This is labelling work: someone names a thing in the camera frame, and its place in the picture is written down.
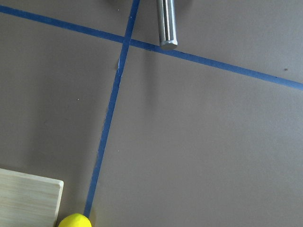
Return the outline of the metal scoop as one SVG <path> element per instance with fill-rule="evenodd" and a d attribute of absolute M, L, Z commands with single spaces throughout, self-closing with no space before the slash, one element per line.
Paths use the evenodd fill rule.
<path fill-rule="evenodd" d="M 166 51 L 178 46 L 174 0 L 157 0 L 160 48 Z"/>

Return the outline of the right yellow lemon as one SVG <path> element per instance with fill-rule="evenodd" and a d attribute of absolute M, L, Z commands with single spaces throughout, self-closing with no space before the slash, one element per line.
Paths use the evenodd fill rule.
<path fill-rule="evenodd" d="M 92 223 L 86 216 L 74 213 L 65 217 L 58 227 L 92 227 Z"/>

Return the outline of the wooden cutting board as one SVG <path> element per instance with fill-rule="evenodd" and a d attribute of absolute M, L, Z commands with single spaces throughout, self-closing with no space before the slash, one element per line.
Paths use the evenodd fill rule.
<path fill-rule="evenodd" d="M 62 180 L 0 170 L 0 225 L 2 227 L 56 226 Z"/>

